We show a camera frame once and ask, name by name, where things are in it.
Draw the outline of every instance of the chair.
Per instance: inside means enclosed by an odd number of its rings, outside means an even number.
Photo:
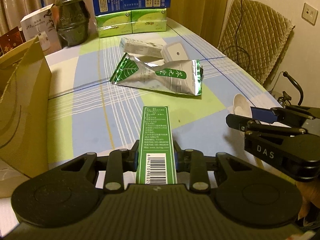
[[[238,65],[263,85],[274,76],[295,27],[290,20],[261,2],[243,0],[243,19],[237,34]],[[234,0],[218,49],[237,63],[235,33],[241,16],[241,0]]]

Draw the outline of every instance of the power outlet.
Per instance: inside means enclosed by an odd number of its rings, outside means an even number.
[[[318,11],[314,9],[312,6],[308,5],[307,3],[304,3],[302,18],[306,19],[312,25],[315,25],[317,17],[318,17]]]

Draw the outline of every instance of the checkered tablecloth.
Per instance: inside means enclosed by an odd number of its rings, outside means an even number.
[[[225,119],[233,111],[233,99],[239,93],[252,106],[279,106],[262,86],[215,47],[170,19],[166,32],[126,37],[160,44],[182,42],[189,59],[199,59],[203,66],[202,96],[164,95],[112,85],[109,78],[123,56],[121,36],[92,36],[80,46],[48,55],[52,71],[48,106],[51,167],[86,152],[101,156],[114,149],[131,148],[139,139],[143,106],[169,107],[173,139],[182,149],[193,148],[210,156],[227,152],[255,164],[243,150],[243,135],[229,129]],[[125,180],[134,182],[134,174]],[[9,203],[0,200],[0,211],[11,214],[6,221],[0,219],[2,234],[10,230],[9,224],[17,222]]]

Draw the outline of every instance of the blue line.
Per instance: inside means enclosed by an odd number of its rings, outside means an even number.
[[[68,94],[71,94],[71,93],[74,93],[74,92],[78,92],[78,91],[81,91],[81,90],[84,90],[84,89],[87,89],[87,88],[92,88],[92,87],[95,87],[95,86],[98,86],[98,85],[101,85],[101,84],[105,84],[105,83],[108,83],[108,82],[110,82],[110,81],[107,80],[107,81],[104,81],[104,82],[101,82],[101,83],[98,83],[98,84],[94,84],[94,85],[91,85],[91,86],[88,86],[88,87],[80,88],[78,90],[73,90],[73,91],[67,92],[65,94],[58,95],[58,96],[56,96],[54,98],[49,98],[48,100],[59,98],[59,97],[62,97],[62,96],[65,96],[65,95],[68,95]]]
[[[212,57],[212,58],[204,58],[204,59],[201,59],[200,61],[202,60],[212,60],[212,59],[219,59],[219,58],[225,58],[227,56],[223,56],[223,57]]]
[[[191,47],[193,47],[196,51],[198,51],[200,53],[200,55],[202,57],[205,58],[205,56],[197,49],[195,48],[189,41],[187,41],[184,37],[182,37],[179,33],[177,33],[182,39],[184,39]],[[236,84],[234,84],[225,74],[223,74],[217,67],[215,67],[209,60],[207,60],[216,70],[218,70],[226,79],[228,79],[249,101],[251,104],[253,104],[253,106],[255,106],[254,103],[252,103],[252,101],[247,97],[247,95],[241,91],[240,88],[238,88],[238,86],[236,86]]]

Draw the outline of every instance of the hand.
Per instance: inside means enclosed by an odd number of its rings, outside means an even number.
[[[320,208],[320,180],[315,179],[308,183],[296,182],[296,185],[302,195],[302,207],[298,214],[298,220],[300,220],[308,215],[310,203]]]

